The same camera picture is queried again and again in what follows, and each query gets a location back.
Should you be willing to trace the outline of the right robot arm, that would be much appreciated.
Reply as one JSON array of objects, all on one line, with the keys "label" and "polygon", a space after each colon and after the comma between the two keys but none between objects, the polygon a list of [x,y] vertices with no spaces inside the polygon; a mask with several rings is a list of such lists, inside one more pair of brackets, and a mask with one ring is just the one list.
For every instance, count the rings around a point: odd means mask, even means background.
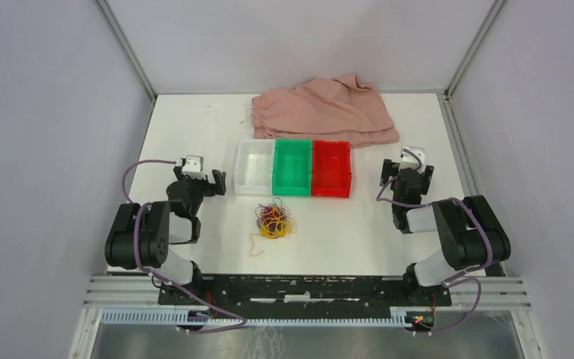
[{"label": "right robot arm", "polygon": [[401,293],[411,305],[423,304],[431,297],[432,289],[454,284],[464,275],[503,262],[511,255],[510,240],[484,196],[423,203],[432,173],[431,166],[424,170],[405,168],[385,159],[380,186],[391,190],[392,197],[376,197],[378,202],[390,204],[393,224],[401,233],[436,233],[439,238],[439,249],[408,265],[404,273]]}]

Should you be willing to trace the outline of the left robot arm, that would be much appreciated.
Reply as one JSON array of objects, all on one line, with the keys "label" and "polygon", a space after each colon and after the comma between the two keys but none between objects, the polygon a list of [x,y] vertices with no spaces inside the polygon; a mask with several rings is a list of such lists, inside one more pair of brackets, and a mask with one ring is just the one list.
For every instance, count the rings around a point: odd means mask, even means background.
[{"label": "left robot arm", "polygon": [[198,242],[202,228],[200,206],[205,197],[226,194],[226,172],[213,170],[213,182],[205,174],[193,177],[178,165],[173,172],[176,181],[166,188],[166,200],[120,205],[105,243],[105,260],[109,266],[139,269],[166,286],[177,284],[177,295],[188,304],[196,304],[206,292],[203,276],[194,261],[170,249],[174,244],[170,221],[186,220],[190,229],[183,243]]}]

